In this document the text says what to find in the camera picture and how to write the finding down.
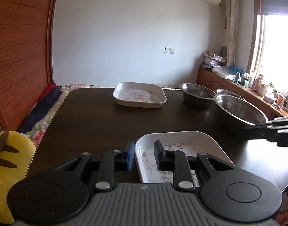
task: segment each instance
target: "countertop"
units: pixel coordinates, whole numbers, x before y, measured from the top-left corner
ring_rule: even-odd
[[[263,97],[260,96],[257,92],[254,92],[253,89],[249,88],[249,87],[244,87],[240,84],[236,84],[236,83],[233,83],[235,86],[245,90],[246,92],[248,92],[249,94],[253,95],[254,97],[260,99],[263,103],[265,103],[266,105],[268,105],[269,107],[271,107],[273,109],[273,112],[275,112],[277,115],[279,116],[288,116],[288,112],[286,112],[285,110],[283,109],[276,109],[274,108],[270,103],[267,103],[263,100]]]

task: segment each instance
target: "pikachu plush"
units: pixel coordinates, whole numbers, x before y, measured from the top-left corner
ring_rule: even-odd
[[[0,222],[14,222],[7,205],[9,189],[24,179],[36,151],[33,142],[15,131],[0,132]]]

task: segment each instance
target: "stainless steel bowl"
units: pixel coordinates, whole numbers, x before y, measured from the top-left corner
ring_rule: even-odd
[[[251,103],[230,95],[216,95],[220,123],[234,134],[245,126],[265,124],[269,120],[264,113]]]
[[[208,107],[216,95],[216,93],[209,88],[192,83],[181,84],[180,88],[183,90],[184,100],[198,108]]]
[[[237,97],[237,98],[241,98],[245,101],[245,99],[241,96],[239,96],[238,94],[234,93],[234,92],[231,92],[231,91],[228,91],[228,90],[225,90],[225,89],[216,89],[215,90],[216,94],[225,94],[225,95],[231,95],[231,96],[234,96],[234,97]]]

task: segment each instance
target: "window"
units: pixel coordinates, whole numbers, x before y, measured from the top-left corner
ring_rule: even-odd
[[[288,0],[255,0],[254,19],[248,69],[288,95]]]
[[[264,36],[259,64],[263,82],[288,95],[288,17],[264,16]]]

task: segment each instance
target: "patterned curtain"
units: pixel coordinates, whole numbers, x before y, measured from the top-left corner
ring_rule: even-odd
[[[225,0],[228,27],[227,66],[235,66],[235,38],[238,30],[239,0]]]

